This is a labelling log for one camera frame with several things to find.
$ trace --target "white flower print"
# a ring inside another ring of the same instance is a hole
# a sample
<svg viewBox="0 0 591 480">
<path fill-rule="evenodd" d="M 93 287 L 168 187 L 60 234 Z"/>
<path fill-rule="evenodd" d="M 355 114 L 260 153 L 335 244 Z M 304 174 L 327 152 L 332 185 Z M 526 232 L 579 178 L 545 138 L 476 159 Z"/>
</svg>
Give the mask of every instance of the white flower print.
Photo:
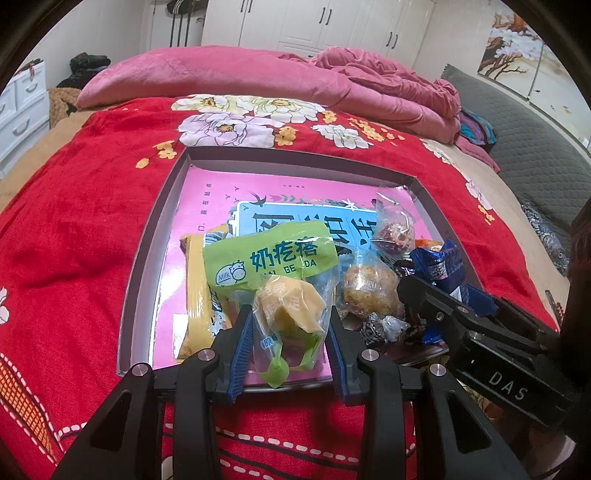
<svg viewBox="0 0 591 480">
<path fill-rule="evenodd" d="M 181 98 L 172 104 L 172 110 L 198 110 L 200 112 L 231 112 L 243 115 L 248 110 L 240 108 L 236 104 L 239 97 L 232 95 L 211 95 L 198 93 L 189 95 L 189 98 Z"/>
<path fill-rule="evenodd" d="M 281 122 L 236 113 L 202 113 L 186 118 L 179 126 L 180 141 L 188 147 L 260 147 L 272 148 L 272 127 Z"/>
<path fill-rule="evenodd" d="M 430 145 L 426 142 L 423 142 L 423 145 L 425 145 L 425 148 L 427 150 L 429 150 L 430 152 L 432 152 L 433 155 L 435 155 L 437 158 L 440 158 L 442 160 L 442 162 L 450 164 L 453 168 L 455 168 L 458 172 L 460 172 L 462 174 L 462 176 L 464 177 L 464 179 L 466 180 L 466 188 L 467 188 L 468 192 L 470 193 L 470 195 L 472 195 L 476 200 L 478 200 L 478 202 L 482 205 L 482 207 L 484 209 L 492 210 L 491 203 L 484 196 L 484 194 L 482 193 L 480 188 L 478 188 L 478 185 L 476 185 L 476 183 L 474 183 L 474 180 L 472 180 L 464 172 L 462 172 L 462 170 L 460 170 L 460 168 L 453 162 L 453 160 L 443 150 L 441 150 L 440 148 L 437 148 L 434 145 Z"/>
<path fill-rule="evenodd" d="M 4 300 L 6 300 L 7 294 L 8 291 L 5 288 L 0 290 L 0 325 L 8 321 L 8 309 L 4 305 L 2 305 L 2 303 L 4 303 Z"/>
<path fill-rule="evenodd" d="M 369 148 L 373 143 L 365 141 L 353 128 L 345 128 L 343 125 L 314 125 L 312 130 L 320 132 L 324 138 L 332 140 L 340 148 Z"/>
<path fill-rule="evenodd" d="M 433 155 L 435 155 L 437 158 L 439 158 L 441 161 L 443 161 L 444 163 L 450 164 L 452 167 L 454 167 L 457 171 L 460 171 L 460 169 L 457 167 L 457 165 L 453 162 L 453 160 L 451 158 L 449 158 L 449 156 L 440 148 L 437 148 L 435 145 L 430 145 L 428 143 L 423 142 L 423 145 L 425 145 L 425 148 L 427 150 L 429 150 L 430 152 L 433 153 Z"/>
<path fill-rule="evenodd" d="M 326 108 L 317 103 L 290 98 L 263 98 L 243 96 L 236 104 L 255 116 L 268 116 L 272 120 L 284 123 L 303 124 L 306 120 L 317 121 L 317 114 Z"/>
<path fill-rule="evenodd" d="M 472 195 L 476 200 L 478 200 L 485 210 L 492 210 L 491 203 L 484 196 L 484 194 L 482 193 L 480 188 L 478 188 L 478 186 L 474 183 L 474 181 L 470 179 L 466 180 L 466 188 L 470 192 L 470 195 Z"/>
</svg>

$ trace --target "patterned cloth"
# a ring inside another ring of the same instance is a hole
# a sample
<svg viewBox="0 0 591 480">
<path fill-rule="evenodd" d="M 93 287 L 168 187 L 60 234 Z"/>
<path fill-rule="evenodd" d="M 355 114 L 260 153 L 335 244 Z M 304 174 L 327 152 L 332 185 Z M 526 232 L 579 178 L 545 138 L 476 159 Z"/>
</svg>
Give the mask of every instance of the patterned cloth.
<svg viewBox="0 0 591 480">
<path fill-rule="evenodd" d="M 119 381 L 129 273 L 158 192 L 185 145 L 297 150 L 414 176 L 461 240 L 484 289 L 554 324 L 509 228 L 473 181 L 417 137 L 289 99 L 132 100 L 94 113 L 0 215 L 0 437 L 31 480 L 50 477 Z M 257 150 L 245 155 L 256 159 Z M 412 479 L 417 456 L 409 404 L 405 412 Z M 332 389 L 242 395 L 214 414 L 225 480 L 356 478 L 363 407 L 345 407 Z M 166 425 L 168 465 L 170 434 Z"/>
<path fill-rule="evenodd" d="M 569 270 L 569 256 L 560 243 L 560 240 L 558 240 L 556 234 L 550 229 L 550 227 L 548 227 L 548 225 L 546 225 L 544 219 L 529 202 L 523 204 L 521 209 L 530 221 L 535 233 L 537 233 L 540 240 L 542 240 L 542 244 L 548 252 L 548 256 L 552 260 L 552 263 L 562 276 L 566 277 Z"/>
<path fill-rule="evenodd" d="M 493 146 L 497 140 L 492 125 L 465 108 L 460 111 L 460 135 L 481 147 Z"/>
</svg>

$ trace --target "bird illustration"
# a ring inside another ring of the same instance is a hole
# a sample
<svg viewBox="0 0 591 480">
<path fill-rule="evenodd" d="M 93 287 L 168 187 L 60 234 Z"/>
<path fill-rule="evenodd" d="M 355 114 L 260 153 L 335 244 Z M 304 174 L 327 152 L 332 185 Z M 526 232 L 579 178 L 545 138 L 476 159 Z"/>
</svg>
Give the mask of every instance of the bird illustration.
<svg viewBox="0 0 591 480">
<path fill-rule="evenodd" d="M 251 195 L 253 195 L 253 197 L 256 198 L 256 202 L 248 202 L 248 203 L 252 203 L 253 205 L 258 205 L 259 207 L 262 207 L 265 204 L 265 202 L 267 201 L 267 195 L 265 195 L 265 198 L 263 198 L 262 200 L 256 193 L 251 192 Z"/>
</svg>

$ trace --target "pink blanket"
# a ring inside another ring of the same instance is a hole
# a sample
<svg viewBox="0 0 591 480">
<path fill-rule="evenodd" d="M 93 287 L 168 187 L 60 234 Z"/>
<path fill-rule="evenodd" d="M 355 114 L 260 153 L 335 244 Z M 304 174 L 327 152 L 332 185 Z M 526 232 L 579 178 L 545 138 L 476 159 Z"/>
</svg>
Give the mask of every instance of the pink blanket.
<svg viewBox="0 0 591 480">
<path fill-rule="evenodd" d="M 345 75 L 379 93 L 404 98 L 430 108 L 443 118 L 460 112 L 460 96 L 447 80 L 431 83 L 401 63 L 357 48 L 329 47 L 310 63 Z"/>
<path fill-rule="evenodd" d="M 457 101 L 453 87 L 429 84 L 418 76 L 413 80 L 404 69 L 396 90 L 395 73 L 389 72 L 392 85 L 386 92 L 385 86 L 375 90 L 352 81 L 347 74 L 317 68 L 292 54 L 218 46 L 164 48 L 102 71 L 84 88 L 78 105 L 90 108 L 134 98 L 192 93 L 297 98 L 442 143 L 453 142 L 460 129 L 456 117 L 446 117 Z M 408 86 L 413 81 L 415 88 Z"/>
</svg>

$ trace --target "plastic bag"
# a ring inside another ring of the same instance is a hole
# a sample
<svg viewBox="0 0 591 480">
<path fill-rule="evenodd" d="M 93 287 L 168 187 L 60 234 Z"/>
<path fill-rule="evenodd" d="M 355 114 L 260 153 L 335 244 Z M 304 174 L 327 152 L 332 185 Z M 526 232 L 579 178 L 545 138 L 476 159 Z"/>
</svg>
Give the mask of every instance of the plastic bag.
<svg viewBox="0 0 591 480">
<path fill-rule="evenodd" d="M 375 206 L 378 224 L 371 246 L 383 257 L 398 260 L 414 248 L 414 220 L 398 202 L 381 197 Z"/>
<path fill-rule="evenodd" d="M 314 367 L 330 323 L 338 268 L 307 280 L 267 275 L 252 305 L 255 368 L 272 388 Z"/>
<path fill-rule="evenodd" d="M 372 313 L 361 327 L 361 336 L 365 345 L 378 351 L 388 343 L 398 342 L 410 324 L 391 315 L 385 317 Z"/>
<path fill-rule="evenodd" d="M 380 315 L 400 317 L 404 312 L 396 288 L 398 277 L 371 250 L 355 250 L 339 257 L 342 279 L 340 301 L 361 319 Z"/>
<path fill-rule="evenodd" d="M 335 242 L 324 222 L 286 222 L 252 235 L 226 238 L 203 248 L 212 291 L 229 297 L 256 291 L 264 275 L 312 277 L 337 264 Z"/>
<path fill-rule="evenodd" d="M 434 283 L 456 300 L 469 304 L 470 293 L 464 263 L 459 248 L 450 239 L 445 240 L 439 252 L 416 248 L 410 253 L 410 257 L 415 266 L 415 275 Z M 434 322 L 427 322 L 421 343 L 431 345 L 440 340 L 442 336 L 439 326 Z"/>
<path fill-rule="evenodd" d="M 224 299 L 218 298 L 207 285 L 205 278 L 204 247 L 221 241 L 228 234 L 227 227 L 224 225 L 214 230 L 205 235 L 185 235 L 180 239 L 180 247 L 186 258 L 188 327 L 185 328 L 184 338 L 177 349 L 184 322 L 181 325 L 178 320 L 173 321 L 173 352 L 176 353 L 177 360 L 184 360 L 193 353 L 210 347 L 220 330 L 232 327 L 223 308 Z"/>
</svg>

